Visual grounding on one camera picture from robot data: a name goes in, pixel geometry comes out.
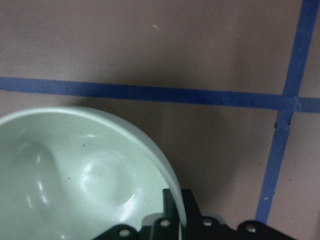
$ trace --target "floor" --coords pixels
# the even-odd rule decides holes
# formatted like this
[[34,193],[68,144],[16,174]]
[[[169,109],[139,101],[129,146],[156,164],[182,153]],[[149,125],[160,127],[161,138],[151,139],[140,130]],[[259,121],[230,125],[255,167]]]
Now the floor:
[[203,213],[317,240],[318,5],[0,0],[0,116],[115,114],[160,146]]

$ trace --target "light green bowl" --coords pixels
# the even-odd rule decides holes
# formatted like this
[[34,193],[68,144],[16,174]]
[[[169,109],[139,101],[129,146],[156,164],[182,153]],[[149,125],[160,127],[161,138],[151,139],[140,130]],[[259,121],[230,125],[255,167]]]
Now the light green bowl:
[[117,224],[139,230],[163,211],[177,178],[131,123],[84,107],[45,107],[0,119],[0,239],[90,240]]

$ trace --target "white bowl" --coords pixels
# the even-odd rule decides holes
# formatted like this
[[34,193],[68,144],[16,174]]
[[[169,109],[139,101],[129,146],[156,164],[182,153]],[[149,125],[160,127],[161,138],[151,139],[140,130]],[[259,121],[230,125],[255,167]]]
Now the white bowl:
[[139,230],[163,211],[177,178],[156,144],[115,115],[44,107],[0,119],[0,239],[90,240],[117,224]]

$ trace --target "blue tape strip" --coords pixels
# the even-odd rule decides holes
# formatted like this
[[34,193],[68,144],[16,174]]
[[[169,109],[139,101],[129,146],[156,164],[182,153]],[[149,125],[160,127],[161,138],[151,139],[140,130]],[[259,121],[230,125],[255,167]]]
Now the blue tape strip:
[[265,170],[255,219],[267,223],[278,177],[290,132],[290,122],[295,110],[306,109],[298,98],[300,85],[308,57],[312,33],[317,18],[319,0],[304,0],[300,11],[292,54],[282,96],[289,97],[291,104],[278,112],[268,163]]
[[211,91],[168,87],[0,77],[0,89],[24,93],[71,95],[185,104],[202,104],[279,110],[275,94]]

